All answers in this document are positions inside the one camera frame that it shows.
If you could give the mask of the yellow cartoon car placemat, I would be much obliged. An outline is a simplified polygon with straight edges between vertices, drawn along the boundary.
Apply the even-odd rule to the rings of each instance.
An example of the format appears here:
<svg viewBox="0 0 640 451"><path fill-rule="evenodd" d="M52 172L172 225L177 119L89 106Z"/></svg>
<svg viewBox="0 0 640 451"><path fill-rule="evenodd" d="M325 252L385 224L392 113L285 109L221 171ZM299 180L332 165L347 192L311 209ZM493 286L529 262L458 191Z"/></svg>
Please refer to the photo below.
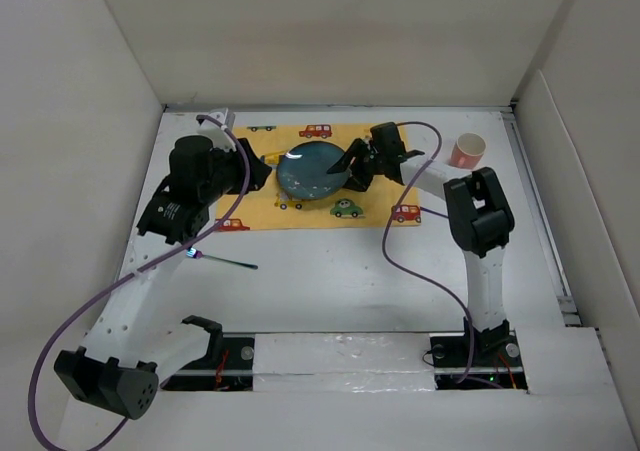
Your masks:
<svg viewBox="0 0 640 451"><path fill-rule="evenodd" d="M371 127L370 123L243 125L234 127L233 132L248 139L256 156L275 169L280 158L297 145L328 142L345 149L356 138L367 139ZM281 189L277 172L272 171L264 187L243 197L219 230L383 227L402 192L401 185L376 176L364 193L342 189L324 199L300 200Z"/></svg>

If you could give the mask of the dark teal ceramic plate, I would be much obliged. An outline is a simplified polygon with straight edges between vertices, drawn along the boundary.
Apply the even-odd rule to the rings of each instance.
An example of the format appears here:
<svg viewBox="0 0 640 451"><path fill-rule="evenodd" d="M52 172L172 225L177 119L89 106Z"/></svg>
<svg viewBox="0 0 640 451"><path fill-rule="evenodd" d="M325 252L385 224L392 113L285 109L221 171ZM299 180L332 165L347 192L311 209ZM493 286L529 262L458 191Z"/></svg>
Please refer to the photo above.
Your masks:
<svg viewBox="0 0 640 451"><path fill-rule="evenodd" d="M280 188L301 200L320 200L339 191L349 172L330 174L328 170L344 155L344 150L325 141L309 141L287 151L276 168Z"/></svg>

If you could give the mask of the iridescent metal fork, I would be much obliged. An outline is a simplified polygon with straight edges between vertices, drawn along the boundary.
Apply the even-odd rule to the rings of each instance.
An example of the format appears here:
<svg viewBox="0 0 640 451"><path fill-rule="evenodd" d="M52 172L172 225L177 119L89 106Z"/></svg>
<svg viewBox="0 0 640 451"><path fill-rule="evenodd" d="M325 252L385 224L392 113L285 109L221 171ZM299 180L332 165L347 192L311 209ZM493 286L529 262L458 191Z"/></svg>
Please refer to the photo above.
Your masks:
<svg viewBox="0 0 640 451"><path fill-rule="evenodd" d="M241 268L245 268L245 269L250 269L250 270L258 270L259 266L256 264L252 264L252 263L246 263L246 262L241 262L241 261L235 261L235 260L230 260L230 259L226 259L226 258L221 258L221 257L216 257L210 254L205 254L202 251L195 249L195 248L189 248L186 250L186 256L190 259L194 259L194 260L208 260L208 261L213 261L213 262L218 262L218 263L223 263L223 264L227 264L227 265L232 265L232 266L238 266Z"/></svg>

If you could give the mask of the pink paper cup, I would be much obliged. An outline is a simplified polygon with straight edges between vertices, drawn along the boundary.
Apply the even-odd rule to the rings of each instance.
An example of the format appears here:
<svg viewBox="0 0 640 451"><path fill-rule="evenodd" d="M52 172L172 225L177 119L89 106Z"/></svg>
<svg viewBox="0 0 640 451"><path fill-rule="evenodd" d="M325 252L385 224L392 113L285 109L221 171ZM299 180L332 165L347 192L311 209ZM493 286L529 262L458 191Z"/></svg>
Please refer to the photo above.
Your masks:
<svg viewBox="0 0 640 451"><path fill-rule="evenodd" d="M460 135L452 149L450 164L456 168L473 169L481 161L486 151L486 141L477 134Z"/></svg>

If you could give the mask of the purple metal spoon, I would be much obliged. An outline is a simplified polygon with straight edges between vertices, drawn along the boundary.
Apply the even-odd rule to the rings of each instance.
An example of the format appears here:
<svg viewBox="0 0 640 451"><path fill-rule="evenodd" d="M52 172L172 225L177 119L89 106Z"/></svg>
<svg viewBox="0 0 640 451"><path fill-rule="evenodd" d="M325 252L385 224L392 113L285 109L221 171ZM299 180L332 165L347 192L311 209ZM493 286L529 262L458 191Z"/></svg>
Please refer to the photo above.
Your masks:
<svg viewBox="0 0 640 451"><path fill-rule="evenodd" d="M434 210L426 208L426 207L420 207L420 210L423 213L427 213L427 214L438 216L438 217L441 217L441 218L444 218L444 219L448 219L448 216L446 214L438 212L438 211L434 211Z"/></svg>

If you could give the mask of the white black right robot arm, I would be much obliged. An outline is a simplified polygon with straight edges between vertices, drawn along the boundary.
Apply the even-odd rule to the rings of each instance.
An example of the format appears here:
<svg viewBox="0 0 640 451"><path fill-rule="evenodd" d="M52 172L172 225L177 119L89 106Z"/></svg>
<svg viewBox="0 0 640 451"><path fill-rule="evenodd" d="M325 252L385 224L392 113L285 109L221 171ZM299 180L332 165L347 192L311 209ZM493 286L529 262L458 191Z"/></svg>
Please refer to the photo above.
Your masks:
<svg viewBox="0 0 640 451"><path fill-rule="evenodd" d="M454 242L465 259L467 305L462 352L473 364L494 358L509 336L503 304L502 265L515 219L496 172L483 167L475 171L456 168L420 150L408 151L393 122L370 129L367 140L355 139L327 169L346 172L346 187L368 190L373 177L381 175L442 199Z"/></svg>

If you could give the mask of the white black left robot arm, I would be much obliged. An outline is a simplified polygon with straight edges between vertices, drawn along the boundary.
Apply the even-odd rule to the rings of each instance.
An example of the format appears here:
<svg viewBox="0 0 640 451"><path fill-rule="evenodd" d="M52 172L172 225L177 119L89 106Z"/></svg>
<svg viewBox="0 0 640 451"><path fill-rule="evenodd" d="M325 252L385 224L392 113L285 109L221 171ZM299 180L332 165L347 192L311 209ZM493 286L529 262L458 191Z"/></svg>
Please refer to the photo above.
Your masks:
<svg viewBox="0 0 640 451"><path fill-rule="evenodd" d="M61 351L54 362L75 399L136 420L176 371L194 361L205 368L220 361L221 324L189 315L152 341L152 318L189 249L223 224L210 219L213 204L261 189L270 173L246 138L227 134L222 147L206 135L175 142L169 173L138 221L127 273L107 288L109 299L79 347Z"/></svg>

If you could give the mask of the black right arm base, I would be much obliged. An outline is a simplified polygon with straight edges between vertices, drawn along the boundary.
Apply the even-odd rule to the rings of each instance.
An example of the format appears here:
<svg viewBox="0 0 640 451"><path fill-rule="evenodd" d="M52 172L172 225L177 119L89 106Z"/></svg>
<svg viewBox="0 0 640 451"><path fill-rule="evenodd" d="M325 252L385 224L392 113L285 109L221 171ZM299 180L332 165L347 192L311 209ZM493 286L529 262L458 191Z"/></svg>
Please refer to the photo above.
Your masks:
<svg viewBox="0 0 640 451"><path fill-rule="evenodd" d="M469 352L460 333L437 333L429 337L430 348L422 360L434 373L438 391L444 390L523 390L528 389L522 355L514 333L496 348L475 351L472 365L461 380Z"/></svg>

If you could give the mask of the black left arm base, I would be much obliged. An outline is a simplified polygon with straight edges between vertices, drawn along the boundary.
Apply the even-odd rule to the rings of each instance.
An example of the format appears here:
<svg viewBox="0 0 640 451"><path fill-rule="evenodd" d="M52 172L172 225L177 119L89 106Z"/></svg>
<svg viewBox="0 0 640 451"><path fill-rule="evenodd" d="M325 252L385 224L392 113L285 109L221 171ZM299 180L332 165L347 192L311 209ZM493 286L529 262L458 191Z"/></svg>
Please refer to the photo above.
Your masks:
<svg viewBox="0 0 640 451"><path fill-rule="evenodd" d="M209 334L203 357L191 361L160 385L164 391L245 392L253 390L255 335L225 333L215 321L188 316L183 324Z"/></svg>

